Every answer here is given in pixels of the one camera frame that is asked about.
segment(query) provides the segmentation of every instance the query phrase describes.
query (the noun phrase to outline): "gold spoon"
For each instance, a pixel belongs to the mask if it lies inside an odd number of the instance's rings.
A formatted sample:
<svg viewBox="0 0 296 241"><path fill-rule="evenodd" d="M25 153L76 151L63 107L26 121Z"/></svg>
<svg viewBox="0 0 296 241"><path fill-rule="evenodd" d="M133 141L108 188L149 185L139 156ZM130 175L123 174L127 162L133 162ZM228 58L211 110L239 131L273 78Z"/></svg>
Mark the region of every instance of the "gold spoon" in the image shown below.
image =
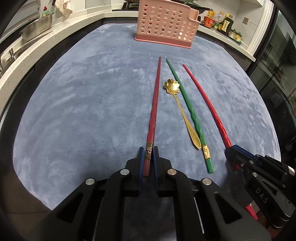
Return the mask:
<svg viewBox="0 0 296 241"><path fill-rule="evenodd" d="M177 82L177 81L174 81L173 79L168 79L167 82L164 83L164 87L166 88L167 90L167 93L171 94L174 96L177 104L178 104L178 107L182 113L182 116L183 116L183 119L185 121L185 124L187 126L187 130L189 132L189 135L190 135L190 138L193 142L193 144L198 148L198 149L201 149L202 148L202 144L200 142L200 139L198 137L198 135L196 134L194 128L192 127L192 125L190 124L190 122L188 121L187 117L185 116L185 113L184 111L182 110L182 107L179 103L179 100L176 96L176 94L179 93L179 86L180 84Z"/></svg>

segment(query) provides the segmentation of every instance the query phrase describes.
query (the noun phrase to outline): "pink plastic basket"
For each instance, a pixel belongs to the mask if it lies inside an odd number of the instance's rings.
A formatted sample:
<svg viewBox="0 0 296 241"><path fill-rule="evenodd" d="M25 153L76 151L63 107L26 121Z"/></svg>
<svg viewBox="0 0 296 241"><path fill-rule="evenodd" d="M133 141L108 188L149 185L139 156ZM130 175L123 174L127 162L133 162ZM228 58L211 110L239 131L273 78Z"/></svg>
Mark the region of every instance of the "pink plastic basket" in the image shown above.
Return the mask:
<svg viewBox="0 0 296 241"><path fill-rule="evenodd" d="M191 48L198 10L169 0L140 0L137 41Z"/></svg>

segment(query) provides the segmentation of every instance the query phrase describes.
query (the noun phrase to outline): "stainless steel strainer basket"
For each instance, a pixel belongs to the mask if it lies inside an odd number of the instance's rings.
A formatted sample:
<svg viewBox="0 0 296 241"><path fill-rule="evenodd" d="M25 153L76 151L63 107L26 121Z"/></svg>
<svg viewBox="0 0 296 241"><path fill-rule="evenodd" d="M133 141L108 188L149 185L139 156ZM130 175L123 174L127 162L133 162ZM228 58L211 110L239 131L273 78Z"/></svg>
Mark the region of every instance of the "stainless steel strainer basket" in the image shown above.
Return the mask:
<svg viewBox="0 0 296 241"><path fill-rule="evenodd" d="M35 20L34 22L30 23L24 29L21 30L22 38L28 42L31 39L35 38L39 34L43 33L44 31L50 29L52 25L52 15L54 12Z"/></svg>

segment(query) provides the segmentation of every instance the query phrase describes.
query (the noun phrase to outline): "wall socket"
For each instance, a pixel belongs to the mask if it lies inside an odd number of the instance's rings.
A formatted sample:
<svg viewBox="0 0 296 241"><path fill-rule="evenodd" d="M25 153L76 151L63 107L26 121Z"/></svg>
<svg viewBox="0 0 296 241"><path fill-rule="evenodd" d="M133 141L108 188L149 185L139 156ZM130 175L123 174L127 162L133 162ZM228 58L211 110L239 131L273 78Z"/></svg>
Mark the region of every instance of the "wall socket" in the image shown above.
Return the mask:
<svg viewBox="0 0 296 241"><path fill-rule="evenodd" d="M247 25L249 22L249 19L248 18L244 18L244 20L242 21L243 24Z"/></svg>

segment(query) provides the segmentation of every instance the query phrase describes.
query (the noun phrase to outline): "green dish soap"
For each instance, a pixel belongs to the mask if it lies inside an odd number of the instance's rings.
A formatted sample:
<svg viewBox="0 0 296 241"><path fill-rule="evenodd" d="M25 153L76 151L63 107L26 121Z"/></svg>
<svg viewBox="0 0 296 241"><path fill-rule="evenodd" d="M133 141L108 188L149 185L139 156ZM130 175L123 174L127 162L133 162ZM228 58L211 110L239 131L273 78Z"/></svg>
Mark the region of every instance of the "green dish soap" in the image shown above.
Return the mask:
<svg viewBox="0 0 296 241"><path fill-rule="evenodd" d="M42 17L46 16L49 14L49 10L47 10L47 7L45 6L42 12Z"/></svg>

